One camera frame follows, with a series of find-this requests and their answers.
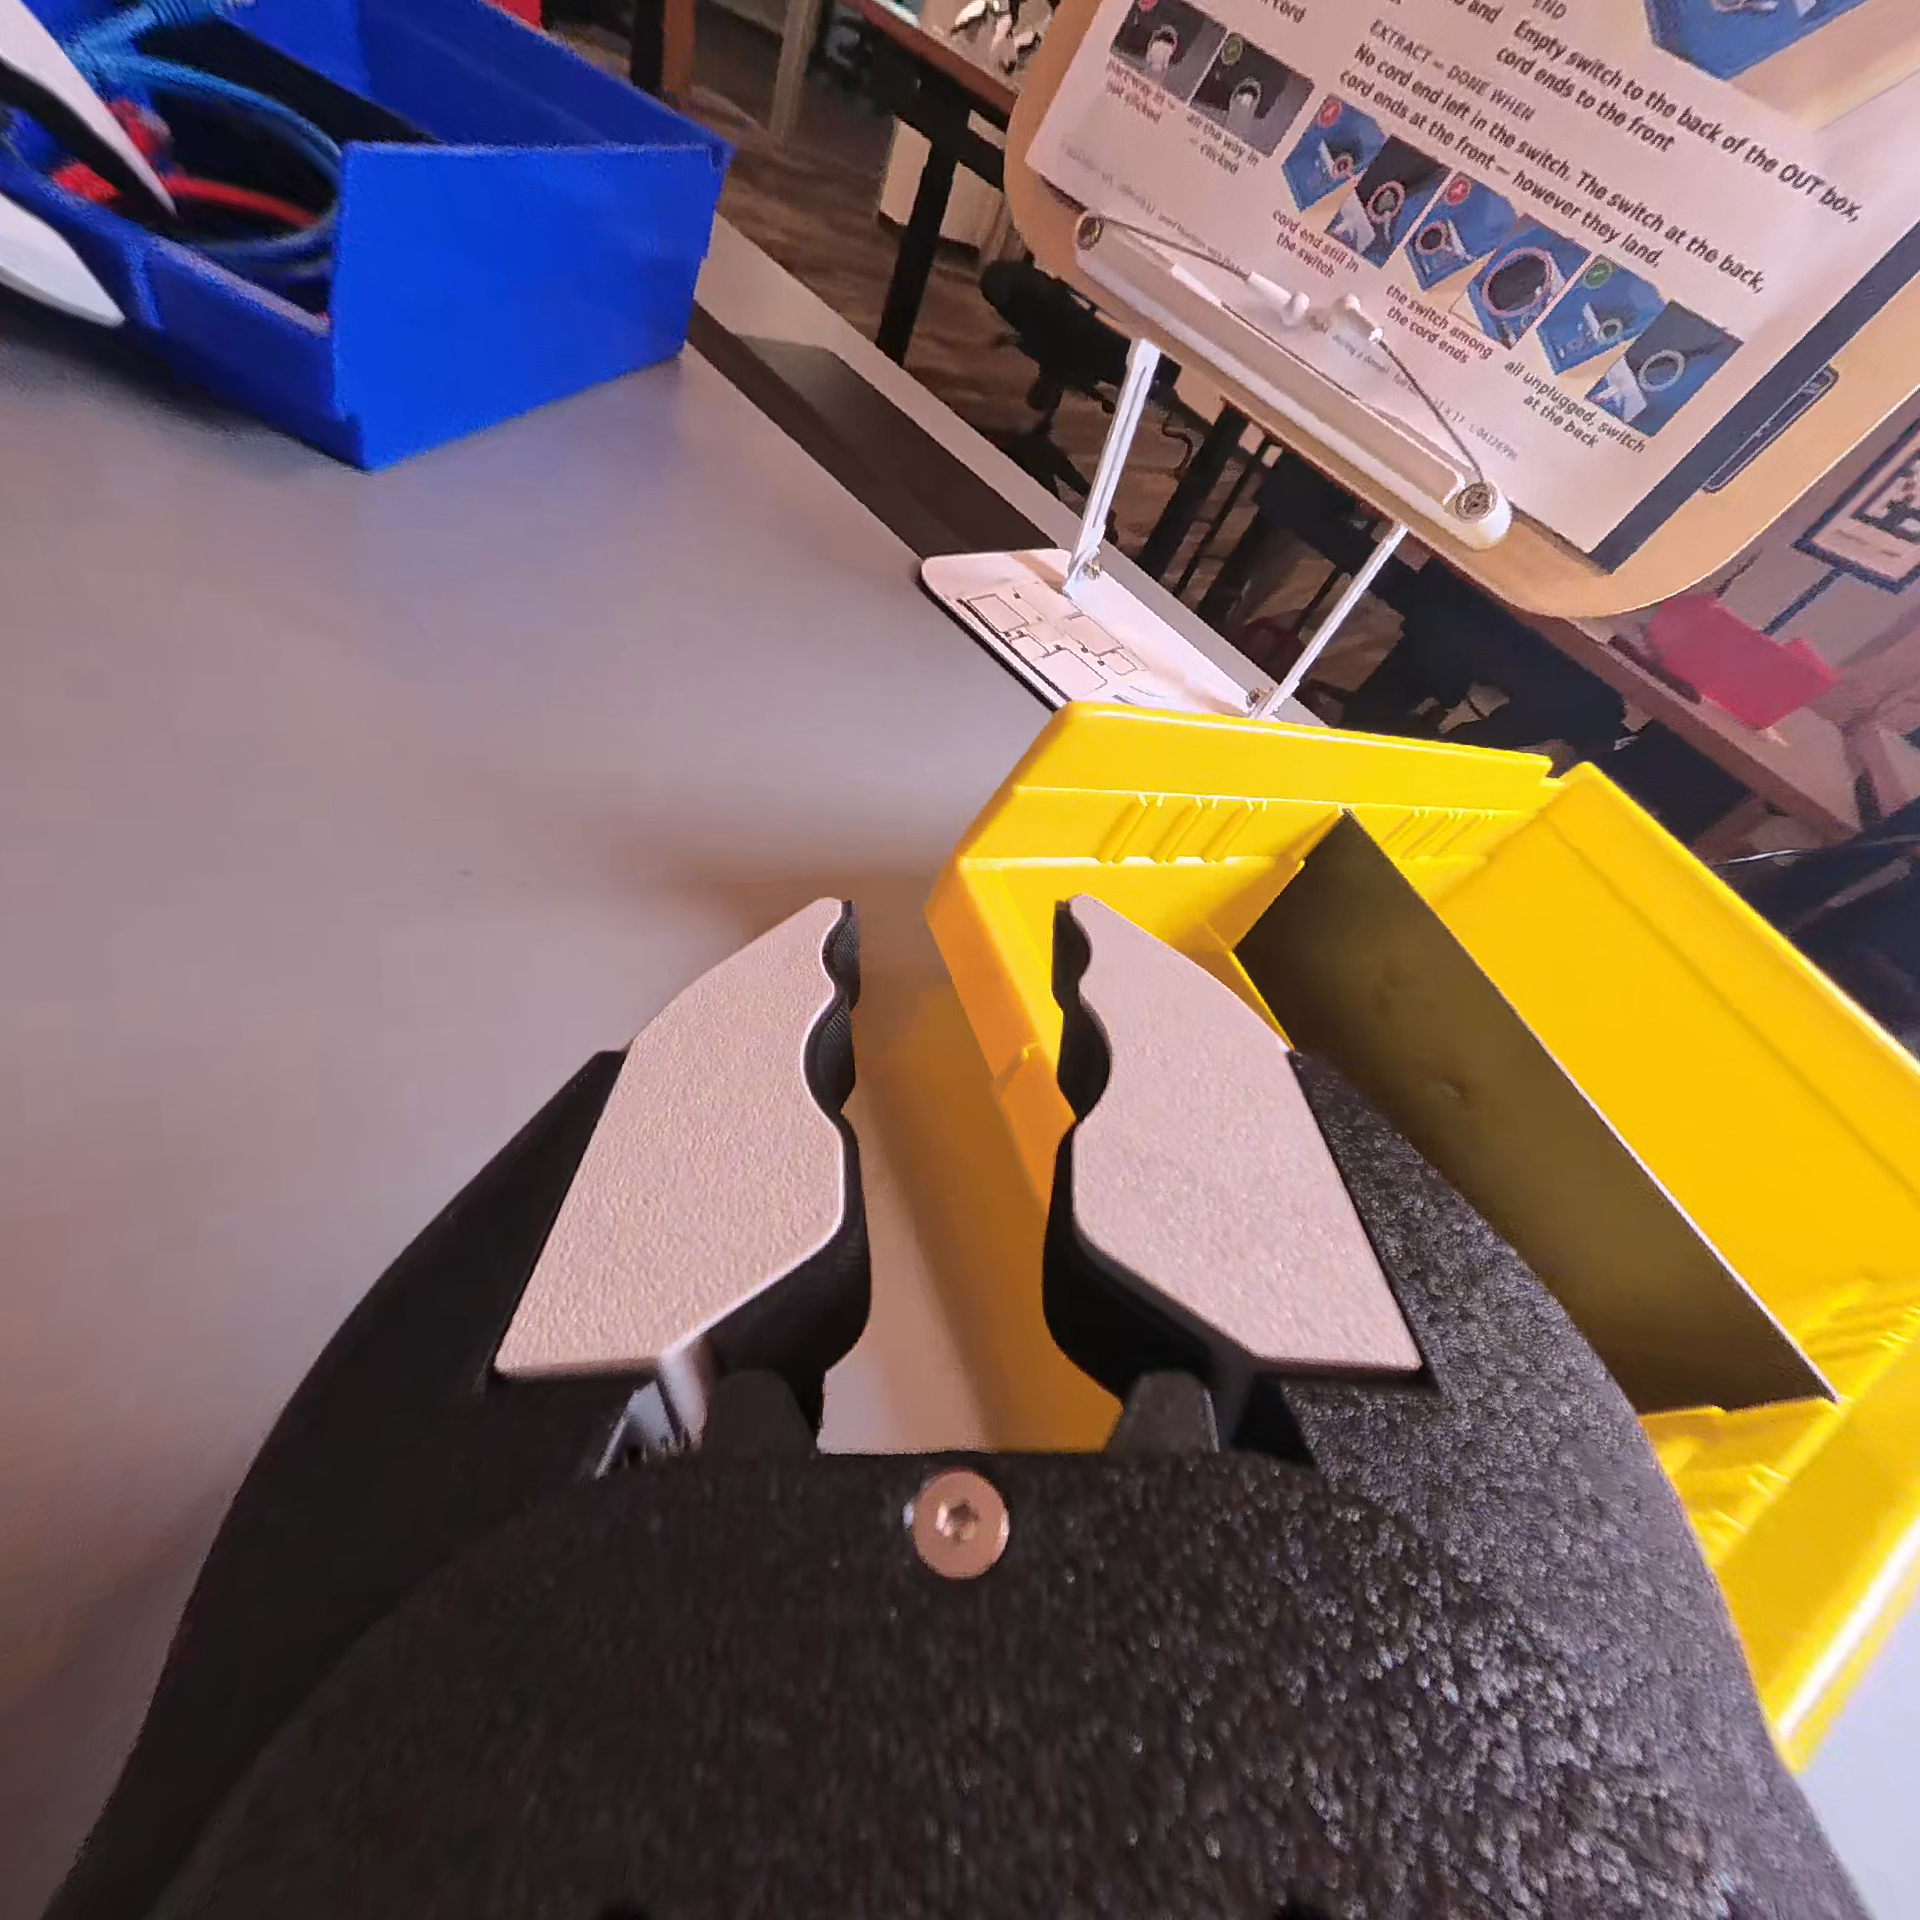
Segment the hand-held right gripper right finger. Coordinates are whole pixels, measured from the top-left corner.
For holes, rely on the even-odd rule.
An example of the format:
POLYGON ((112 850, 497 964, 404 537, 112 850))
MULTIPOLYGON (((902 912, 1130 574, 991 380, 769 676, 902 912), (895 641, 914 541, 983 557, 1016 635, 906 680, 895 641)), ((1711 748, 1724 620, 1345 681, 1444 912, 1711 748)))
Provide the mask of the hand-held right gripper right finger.
POLYGON ((1043 1313, 1127 1401, 1184 1376, 1216 1434, 1286 1381, 1408 1385, 1408 1328, 1280 1032, 1198 962, 1073 897, 1052 990, 1071 1108, 1048 1200, 1043 1313))

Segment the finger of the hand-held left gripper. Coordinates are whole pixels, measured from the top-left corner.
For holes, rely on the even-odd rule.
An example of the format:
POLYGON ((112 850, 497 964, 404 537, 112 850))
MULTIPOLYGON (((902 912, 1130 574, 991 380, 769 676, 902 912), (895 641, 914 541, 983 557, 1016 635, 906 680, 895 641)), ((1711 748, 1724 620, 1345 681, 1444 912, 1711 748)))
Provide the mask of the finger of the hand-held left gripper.
POLYGON ((4 201, 3 216, 3 285, 73 320, 120 330, 127 314, 80 254, 34 213, 4 201))
POLYGON ((146 156, 36 17, 3 17, 3 104, 151 211, 174 211, 146 156))

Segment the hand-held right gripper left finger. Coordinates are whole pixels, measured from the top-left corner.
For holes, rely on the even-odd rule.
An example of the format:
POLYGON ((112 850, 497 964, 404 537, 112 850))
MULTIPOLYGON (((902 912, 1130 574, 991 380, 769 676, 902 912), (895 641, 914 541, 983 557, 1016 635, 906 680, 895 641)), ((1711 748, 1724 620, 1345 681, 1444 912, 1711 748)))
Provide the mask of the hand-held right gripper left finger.
POLYGON ((784 1381, 810 1429, 870 1323, 854 1092, 858 909, 826 897, 698 977, 624 1050, 497 1346, 507 1381, 640 1379, 672 1430, 784 1381))

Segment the blue plastic bin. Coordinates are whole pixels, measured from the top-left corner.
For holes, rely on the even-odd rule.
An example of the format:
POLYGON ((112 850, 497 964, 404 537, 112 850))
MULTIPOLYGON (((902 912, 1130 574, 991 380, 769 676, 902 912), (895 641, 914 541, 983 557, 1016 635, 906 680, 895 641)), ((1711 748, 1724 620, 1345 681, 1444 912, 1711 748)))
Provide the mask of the blue plastic bin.
POLYGON ((729 144, 499 4, 4 4, 174 197, 4 105, 4 201, 215 401, 375 470, 683 349, 729 144))

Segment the yellow plastic bin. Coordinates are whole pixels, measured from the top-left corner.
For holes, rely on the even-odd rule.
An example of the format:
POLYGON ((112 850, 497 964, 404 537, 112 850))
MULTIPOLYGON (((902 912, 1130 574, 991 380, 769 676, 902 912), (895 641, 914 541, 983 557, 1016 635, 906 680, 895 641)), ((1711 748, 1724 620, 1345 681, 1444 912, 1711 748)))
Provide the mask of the yellow plastic bin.
POLYGON ((1033 1186, 1052 909, 1090 893, 1263 1014, 1240 946, 1353 821, 1830 1385, 1648 1437, 1803 1766, 1916 1598, 1916 1058, 1604 774, 1323 728, 1076 704, 962 834, 929 926, 1033 1186))

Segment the black bin divider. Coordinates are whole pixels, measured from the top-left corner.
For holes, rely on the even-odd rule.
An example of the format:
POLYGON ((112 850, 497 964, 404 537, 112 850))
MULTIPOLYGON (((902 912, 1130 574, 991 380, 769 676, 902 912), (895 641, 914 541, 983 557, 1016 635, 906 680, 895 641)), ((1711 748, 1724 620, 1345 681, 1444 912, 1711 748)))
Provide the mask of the black bin divider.
POLYGON ((1343 811, 1234 955, 1555 1296, 1638 1413, 1836 1404, 1603 1108, 1343 811))

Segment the black office chair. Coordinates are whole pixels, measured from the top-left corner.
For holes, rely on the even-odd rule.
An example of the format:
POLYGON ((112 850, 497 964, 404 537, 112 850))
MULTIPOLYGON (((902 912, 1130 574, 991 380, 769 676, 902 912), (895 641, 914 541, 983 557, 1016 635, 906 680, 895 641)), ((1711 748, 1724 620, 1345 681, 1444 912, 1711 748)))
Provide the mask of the black office chair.
POLYGON ((1116 414, 1132 345, 1092 301, 1030 257, 983 268, 979 291, 1035 371, 1024 398, 1031 420, 992 430, 988 440, 1052 496, 1086 504, 1090 480, 1056 442, 1054 428, 1071 395, 1090 401, 1104 416, 1116 414))

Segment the wooden background table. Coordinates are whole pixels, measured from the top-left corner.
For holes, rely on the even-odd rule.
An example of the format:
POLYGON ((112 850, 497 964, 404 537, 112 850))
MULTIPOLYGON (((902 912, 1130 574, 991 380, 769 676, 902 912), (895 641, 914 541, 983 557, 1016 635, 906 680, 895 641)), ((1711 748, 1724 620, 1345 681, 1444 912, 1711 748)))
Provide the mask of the wooden background table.
POLYGON ((881 36, 874 58, 881 105, 929 144, 876 331, 879 349, 903 366, 940 254, 956 173, 969 171, 992 190, 1003 188, 1003 141, 977 132, 974 121, 1006 137, 1017 92, 979 59, 926 32, 902 4, 856 3, 854 11, 881 36))

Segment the framed marker sign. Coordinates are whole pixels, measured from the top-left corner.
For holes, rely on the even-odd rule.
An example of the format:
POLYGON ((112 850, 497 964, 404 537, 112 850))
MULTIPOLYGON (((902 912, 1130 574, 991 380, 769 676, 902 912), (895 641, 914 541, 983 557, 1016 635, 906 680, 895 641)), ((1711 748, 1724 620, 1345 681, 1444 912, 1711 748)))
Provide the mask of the framed marker sign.
POLYGON ((1827 572, 1902 594, 1918 581, 1918 437, 1884 453, 1792 549, 1827 572))

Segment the white lamp stand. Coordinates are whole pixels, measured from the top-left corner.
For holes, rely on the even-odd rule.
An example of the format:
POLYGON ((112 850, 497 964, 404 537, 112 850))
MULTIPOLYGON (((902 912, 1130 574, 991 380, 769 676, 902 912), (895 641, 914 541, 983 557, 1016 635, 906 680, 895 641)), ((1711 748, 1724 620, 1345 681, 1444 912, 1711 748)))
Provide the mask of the white lamp stand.
POLYGON ((1041 268, 1514 611, 1707 581, 1916 398, 1918 8, 1058 4, 1041 268))

